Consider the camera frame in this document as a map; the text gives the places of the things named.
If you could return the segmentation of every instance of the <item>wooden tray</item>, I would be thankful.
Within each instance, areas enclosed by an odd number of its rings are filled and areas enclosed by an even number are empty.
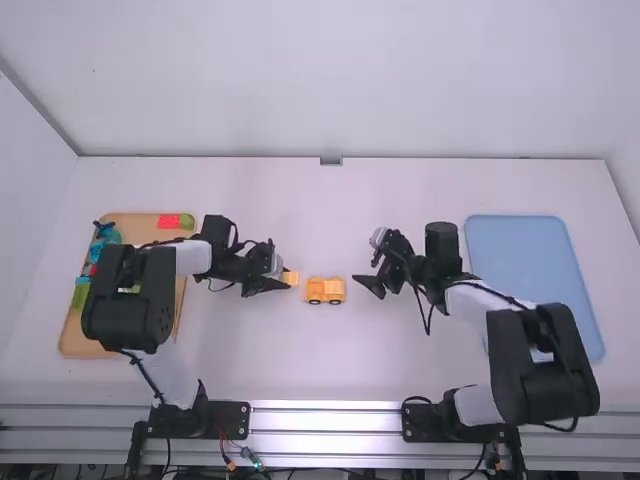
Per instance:
[[[157,213],[110,213],[102,216],[98,221],[100,223],[116,222],[116,227],[122,235],[122,242],[133,245],[141,245],[154,240],[163,241],[171,240],[176,237],[189,237],[196,229],[196,222],[194,221],[192,230],[159,230],[157,228],[157,222],[160,215],[161,214]],[[93,242],[93,240],[95,240],[95,234],[91,237],[91,242]],[[174,338],[177,336],[178,328],[180,326],[180,310],[182,309],[182,299],[184,297],[186,284],[186,277],[176,278],[175,322],[173,324],[173,332],[171,332],[171,335]],[[114,356],[114,352],[105,351],[99,342],[89,340],[84,336],[80,326],[81,313],[82,310],[73,308],[72,295],[69,312],[67,313],[64,328],[62,329],[60,340],[58,341],[58,350],[60,350],[60,353],[67,358],[110,358]]]

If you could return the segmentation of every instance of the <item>cable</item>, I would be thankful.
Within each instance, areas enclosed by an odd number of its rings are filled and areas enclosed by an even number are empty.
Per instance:
[[[163,477],[167,474],[169,465],[171,465],[171,440],[167,437],[167,463],[164,465],[164,470],[162,471]]]
[[[160,389],[157,387],[157,385],[153,382],[153,380],[147,373],[147,370],[144,368],[144,365],[142,365],[142,360],[140,360],[140,358],[136,354],[127,352],[125,350],[118,350],[118,353],[126,357],[129,357],[131,359],[131,362],[130,362],[131,365],[135,365],[136,367],[138,367],[138,370],[140,370],[142,377],[145,379],[149,387],[151,387],[151,390],[153,390],[153,396],[160,401],[161,405],[166,405],[167,402],[164,399],[164,395],[162,394]],[[171,464],[171,440],[169,439],[169,437],[167,437],[166,440],[167,440],[167,463],[164,466],[162,476],[166,474],[167,470],[169,469],[169,465]]]
[[[522,303],[518,302],[515,298],[510,297],[509,295],[505,295],[504,293],[497,292],[497,291],[495,291],[495,290],[493,290],[493,289],[491,289],[489,287],[485,287],[484,285],[480,285],[478,283],[465,282],[465,281],[454,282],[454,283],[451,283],[448,288],[455,287],[455,286],[458,286],[458,285],[467,285],[469,287],[476,288],[478,290],[482,290],[484,292],[487,292],[487,293],[490,293],[492,295],[495,295],[498,298],[501,298],[502,300],[504,300],[505,302],[509,303],[510,305],[514,305],[514,306],[522,309],[524,312],[529,312],[530,311],[529,308],[524,306]],[[577,402],[576,402],[577,387],[576,387],[575,382],[573,381],[573,376],[571,375],[571,371],[569,370],[569,362],[567,362],[567,359],[565,358],[564,354],[560,351],[560,345],[558,344],[558,341],[555,339],[553,334],[548,330],[547,325],[535,315],[533,315],[532,318],[536,319],[536,321],[540,325],[540,330],[542,331],[542,333],[545,333],[547,335],[547,338],[549,339],[549,341],[551,342],[552,347],[553,347],[553,354],[557,355],[558,359],[560,360],[560,365],[562,366],[562,370],[564,371],[564,374],[567,377],[567,381],[569,382],[569,385],[571,385],[571,390],[573,392],[572,402],[573,402],[574,408],[576,408],[577,407]],[[555,430],[556,432],[571,433],[578,426],[578,417],[574,416],[572,421],[571,421],[571,425],[569,427],[567,427],[567,428],[558,427],[556,425],[551,425],[550,423],[547,423],[547,422],[542,422],[539,425],[542,426],[542,427],[548,428],[550,430]]]
[[[429,310],[429,321],[424,318],[424,308],[422,308],[422,302],[420,301],[420,295],[418,295],[418,288],[413,287],[413,294],[416,296],[416,300],[418,301],[418,308],[420,309],[420,317],[422,317],[422,324],[424,325],[424,333],[427,334],[427,337],[431,335],[431,315],[433,314],[433,307],[435,303],[431,304],[431,309]]]
[[[231,288],[236,284],[236,282],[231,282],[231,283],[225,285],[222,288],[212,289],[211,288],[211,278],[208,278],[207,280],[209,280],[209,286],[207,287],[207,290],[209,290],[210,292],[213,292],[213,293],[222,292],[223,290],[226,290],[227,288]]]
[[[160,403],[162,405],[166,405],[164,401],[164,395],[162,394],[160,389],[156,386],[156,384],[153,382],[153,380],[151,380],[151,377],[147,373],[147,370],[142,365],[142,360],[140,360],[140,358],[136,354],[127,352],[125,350],[117,350],[117,352],[131,359],[129,363],[131,363],[131,365],[135,365],[136,367],[138,367],[138,370],[140,370],[142,377],[145,379],[149,387],[151,387],[151,390],[153,390],[153,396],[158,400],[160,400]]]
[[[484,460],[484,454],[486,452],[487,452],[487,444],[483,443],[482,444],[482,452],[480,452],[480,458],[478,458],[478,463],[476,463],[476,466],[473,467],[473,470],[471,470],[469,473],[467,473],[463,477],[458,478],[458,480],[467,480],[467,478],[471,477],[471,475],[473,475],[478,470],[480,470],[480,465],[482,465],[482,460]]]

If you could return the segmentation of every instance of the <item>white table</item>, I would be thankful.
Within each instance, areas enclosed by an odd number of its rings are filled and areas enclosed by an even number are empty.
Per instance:
[[[464,322],[436,314],[426,337],[408,289],[380,302],[350,280],[374,273],[370,234],[399,228],[421,251],[430,221],[557,215],[607,349],[594,366],[603,413],[573,435],[524,428],[528,466],[640,470],[633,437],[640,435],[640,248],[596,160],[345,159],[342,167],[317,158],[81,160],[0,364],[0,419],[15,427],[0,434],[0,461],[124,461],[132,422],[148,413],[146,385],[124,359],[64,359],[57,342],[92,220],[126,211],[185,211],[200,221],[222,213],[241,240],[273,238],[303,282],[349,278],[339,307],[309,306],[302,289],[241,299],[236,288],[214,294],[189,280],[179,349],[211,398],[256,407],[248,443],[267,465],[425,468],[471,467],[479,448],[403,443],[398,402],[412,394],[438,400],[448,388],[486,382],[488,362]],[[215,442],[173,447],[175,464],[221,463]],[[164,463],[164,442],[148,442],[147,453],[146,461]]]

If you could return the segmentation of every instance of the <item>orange toy car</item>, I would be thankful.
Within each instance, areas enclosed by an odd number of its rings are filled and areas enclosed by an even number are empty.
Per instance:
[[[328,280],[320,277],[311,277],[307,280],[305,301],[311,305],[330,303],[340,305],[346,299],[345,281],[340,277],[331,277]]]

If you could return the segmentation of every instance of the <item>light blue mat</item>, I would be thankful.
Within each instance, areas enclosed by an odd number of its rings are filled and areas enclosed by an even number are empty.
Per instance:
[[[592,362],[605,355],[587,288],[562,220],[553,216],[473,215],[465,223],[471,270],[489,286],[573,312]]]

